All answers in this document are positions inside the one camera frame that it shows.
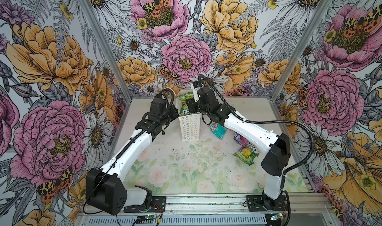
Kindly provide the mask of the green yellow Fox's candy packet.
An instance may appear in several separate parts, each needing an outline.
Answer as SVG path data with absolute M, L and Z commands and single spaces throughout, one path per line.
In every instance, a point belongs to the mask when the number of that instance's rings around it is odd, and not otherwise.
M 179 95 L 177 98 L 181 101 L 182 104 L 180 108 L 180 115 L 183 116 L 190 114 L 189 107 L 187 106 L 186 101 L 193 99 L 194 94 L 192 92 L 187 92 L 185 94 Z

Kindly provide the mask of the white paper bag with dots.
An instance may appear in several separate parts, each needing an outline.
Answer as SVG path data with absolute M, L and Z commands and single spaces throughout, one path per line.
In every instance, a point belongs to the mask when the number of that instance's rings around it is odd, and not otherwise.
M 182 141 L 199 140 L 201 113 L 191 113 L 178 117 Z

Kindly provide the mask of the teal snack packet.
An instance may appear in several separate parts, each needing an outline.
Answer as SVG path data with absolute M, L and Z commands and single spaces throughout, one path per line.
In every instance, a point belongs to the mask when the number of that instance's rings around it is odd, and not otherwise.
M 218 123 L 211 123 L 209 125 L 209 128 L 211 130 L 211 132 L 219 139 L 219 140 L 223 140 L 224 138 L 224 135 L 226 133 L 226 128 L 221 126 L 220 124 Z

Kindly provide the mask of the purple snack packet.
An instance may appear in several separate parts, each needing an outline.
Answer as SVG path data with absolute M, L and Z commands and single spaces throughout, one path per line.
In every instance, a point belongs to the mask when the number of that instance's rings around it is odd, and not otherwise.
M 241 146 L 246 147 L 248 140 L 243 137 L 242 135 L 238 134 L 237 132 L 234 132 L 234 140 Z

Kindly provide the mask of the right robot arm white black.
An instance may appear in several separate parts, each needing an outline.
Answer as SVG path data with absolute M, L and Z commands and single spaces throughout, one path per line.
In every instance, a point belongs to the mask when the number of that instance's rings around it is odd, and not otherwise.
M 201 113 L 212 123 L 219 124 L 246 138 L 257 151 L 265 155 L 261 167 L 266 173 L 266 183 L 261 199 L 255 205 L 270 211 L 282 202 L 285 170 L 290 158 L 289 138 L 277 135 L 257 124 L 250 123 L 228 103 L 219 103 L 211 87 L 192 87 L 193 99 L 186 101 L 191 113 Z

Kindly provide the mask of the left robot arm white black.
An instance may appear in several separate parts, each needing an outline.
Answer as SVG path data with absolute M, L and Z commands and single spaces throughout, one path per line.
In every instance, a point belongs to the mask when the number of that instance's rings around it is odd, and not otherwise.
M 157 94 L 123 148 L 101 168 L 88 172 L 85 204 L 113 216 L 126 207 L 139 210 L 151 207 L 151 190 L 141 186 L 128 188 L 123 182 L 141 153 L 179 117 L 175 100 L 175 94 L 168 88 Z

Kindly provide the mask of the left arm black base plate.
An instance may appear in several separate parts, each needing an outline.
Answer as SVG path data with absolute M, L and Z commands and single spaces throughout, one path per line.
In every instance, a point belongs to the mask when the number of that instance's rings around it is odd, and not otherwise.
M 123 208 L 124 213 L 164 213 L 166 209 L 166 196 L 152 196 L 143 205 L 133 205 Z

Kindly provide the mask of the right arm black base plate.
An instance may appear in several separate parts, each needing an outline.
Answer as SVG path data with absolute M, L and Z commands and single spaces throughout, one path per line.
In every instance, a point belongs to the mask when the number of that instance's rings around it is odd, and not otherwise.
M 273 200 L 265 195 L 247 195 L 245 205 L 250 212 L 286 212 L 289 209 L 288 200 L 281 194 Z

